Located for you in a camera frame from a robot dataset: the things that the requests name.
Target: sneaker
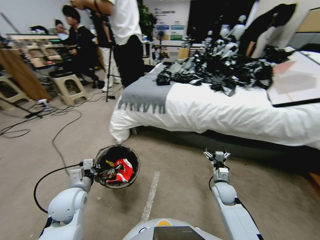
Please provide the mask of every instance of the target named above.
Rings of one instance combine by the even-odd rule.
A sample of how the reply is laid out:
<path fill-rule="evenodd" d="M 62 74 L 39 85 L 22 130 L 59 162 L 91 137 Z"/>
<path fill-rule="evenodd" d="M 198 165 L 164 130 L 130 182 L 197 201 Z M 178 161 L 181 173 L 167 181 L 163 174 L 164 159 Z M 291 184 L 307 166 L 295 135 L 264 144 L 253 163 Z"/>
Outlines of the sneaker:
<path fill-rule="evenodd" d="M 113 84 L 121 84 L 121 78 L 114 78 L 113 79 Z"/>
<path fill-rule="evenodd" d="M 107 89 L 106 85 L 101 89 L 102 92 L 107 92 L 107 91 L 110 91 L 110 90 L 112 90 L 112 87 L 108 87 L 108 89 Z"/>

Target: white bedsheet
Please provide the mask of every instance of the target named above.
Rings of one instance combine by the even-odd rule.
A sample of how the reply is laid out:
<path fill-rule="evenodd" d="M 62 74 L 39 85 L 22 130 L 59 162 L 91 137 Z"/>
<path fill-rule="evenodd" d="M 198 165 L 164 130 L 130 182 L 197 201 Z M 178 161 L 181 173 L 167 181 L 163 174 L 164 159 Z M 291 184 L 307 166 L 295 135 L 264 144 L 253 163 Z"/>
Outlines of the white bedsheet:
<path fill-rule="evenodd" d="M 176 83 L 166 100 L 166 114 L 114 109 L 110 133 L 118 143 L 129 129 L 153 126 L 169 131 L 213 130 L 226 135 L 288 146 L 320 149 L 320 103 L 274 108 L 263 89 L 236 88 L 232 97 L 215 92 L 208 84 Z"/>

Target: fringe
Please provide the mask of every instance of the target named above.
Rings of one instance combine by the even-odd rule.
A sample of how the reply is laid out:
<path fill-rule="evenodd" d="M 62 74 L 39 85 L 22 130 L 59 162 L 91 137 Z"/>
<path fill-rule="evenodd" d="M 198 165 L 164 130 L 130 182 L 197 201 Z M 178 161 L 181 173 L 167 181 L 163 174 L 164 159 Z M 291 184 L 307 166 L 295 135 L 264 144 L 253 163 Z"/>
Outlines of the fringe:
<path fill-rule="evenodd" d="M 124 109 L 126 110 L 129 106 L 130 111 L 140 112 L 141 106 L 143 107 L 143 112 L 147 112 L 149 107 L 152 106 L 153 114 L 156 112 L 157 106 L 159 107 L 159 114 L 166 113 L 166 105 L 163 103 L 131 103 L 128 101 L 119 101 L 118 108 L 121 109 L 122 105 L 124 105 Z"/>

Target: white wall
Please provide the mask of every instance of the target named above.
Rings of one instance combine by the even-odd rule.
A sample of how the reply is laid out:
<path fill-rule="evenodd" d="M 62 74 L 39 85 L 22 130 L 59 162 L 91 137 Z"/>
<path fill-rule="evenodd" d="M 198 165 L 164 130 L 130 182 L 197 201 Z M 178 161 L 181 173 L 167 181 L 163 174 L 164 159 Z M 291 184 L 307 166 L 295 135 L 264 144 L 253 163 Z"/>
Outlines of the white wall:
<path fill-rule="evenodd" d="M 61 20 L 66 28 L 69 28 L 62 14 L 62 6 L 70 4 L 69 0 L 1 0 L 0 12 L 7 18 L 21 33 L 29 33 L 29 26 L 41 25 L 47 29 L 54 27 L 54 19 Z M 86 12 L 79 11 L 81 24 L 88 26 L 90 19 Z M 0 16 L 0 32 L 16 33 L 12 27 Z"/>
<path fill-rule="evenodd" d="M 271 10 L 275 6 L 279 5 L 280 3 L 298 3 L 296 7 L 296 11 L 289 22 L 282 28 L 278 29 L 278 34 L 274 40 L 272 40 L 273 45 L 278 45 L 279 47 L 283 48 L 286 47 L 289 43 L 291 37 L 296 32 L 298 27 L 300 26 L 301 22 L 303 21 L 304 17 L 306 16 L 309 9 L 320 7 L 320 0 L 260 0 L 258 9 L 256 12 L 256 17 L 260 16 L 261 14 Z M 259 57 L 264 45 L 266 44 L 265 40 L 266 34 L 262 34 L 258 39 L 258 44 L 253 57 Z"/>
<path fill-rule="evenodd" d="M 156 25 L 169 25 L 168 30 L 164 30 L 169 35 L 168 41 L 162 41 L 162 45 L 181 46 L 182 41 L 171 41 L 171 35 L 185 35 L 188 27 L 190 0 L 144 0 L 143 4 L 149 8 L 149 12 L 153 13 L 158 21 Z M 160 14 L 162 11 L 174 11 L 174 13 Z M 183 25 L 183 30 L 171 29 L 172 25 Z"/>

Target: person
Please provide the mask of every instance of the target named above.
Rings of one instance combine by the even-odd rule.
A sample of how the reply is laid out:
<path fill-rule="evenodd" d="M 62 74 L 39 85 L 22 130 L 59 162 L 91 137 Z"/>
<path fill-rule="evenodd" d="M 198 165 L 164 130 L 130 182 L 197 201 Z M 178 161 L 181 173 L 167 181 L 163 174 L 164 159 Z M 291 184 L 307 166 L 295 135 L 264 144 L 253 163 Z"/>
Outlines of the person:
<path fill-rule="evenodd" d="M 63 33 L 63 34 L 69 35 L 69 31 L 67 29 L 65 29 L 65 27 L 63 26 L 63 23 L 61 22 L 61 20 L 56 19 L 55 20 L 55 26 L 56 26 L 56 32 L 57 33 Z"/>
<path fill-rule="evenodd" d="M 242 35 L 238 54 L 250 57 L 256 48 L 259 36 L 270 27 L 284 26 L 292 17 L 295 9 L 296 4 L 282 3 L 257 17 Z"/>
<path fill-rule="evenodd" d="M 122 84 L 128 87 L 143 76 L 142 33 L 137 0 L 70 0 L 80 10 L 92 9 L 108 15 L 116 46 L 114 58 L 119 64 Z"/>
<path fill-rule="evenodd" d="M 72 71 L 80 78 L 84 74 L 93 80 L 92 88 L 103 88 L 104 82 L 99 80 L 99 77 L 94 74 L 94 67 L 99 65 L 98 55 L 96 52 L 95 43 L 92 41 L 94 35 L 80 24 L 80 14 L 76 9 L 69 5 L 62 8 L 62 12 L 66 17 L 67 23 L 71 26 L 69 37 L 64 40 L 64 44 L 70 48 L 70 53 L 73 55 L 71 61 Z M 87 85 L 86 80 L 81 81 L 83 85 Z"/>
<path fill-rule="evenodd" d="M 106 92 L 108 91 L 108 89 L 109 90 L 112 89 L 113 83 L 115 84 L 121 83 L 121 79 L 119 77 L 115 77 L 115 76 L 120 76 L 120 74 L 118 72 L 117 65 L 114 61 L 112 50 L 110 50 L 113 46 L 114 38 L 113 38 L 112 31 L 110 31 L 109 25 L 107 24 L 108 18 L 104 17 L 103 15 L 95 11 L 91 11 L 91 18 L 97 32 L 98 46 L 102 54 L 104 69 L 106 71 L 105 85 L 101 90 L 103 92 Z M 107 86 L 109 64 L 110 64 L 110 74 L 112 76 L 109 77 L 109 86 Z"/>

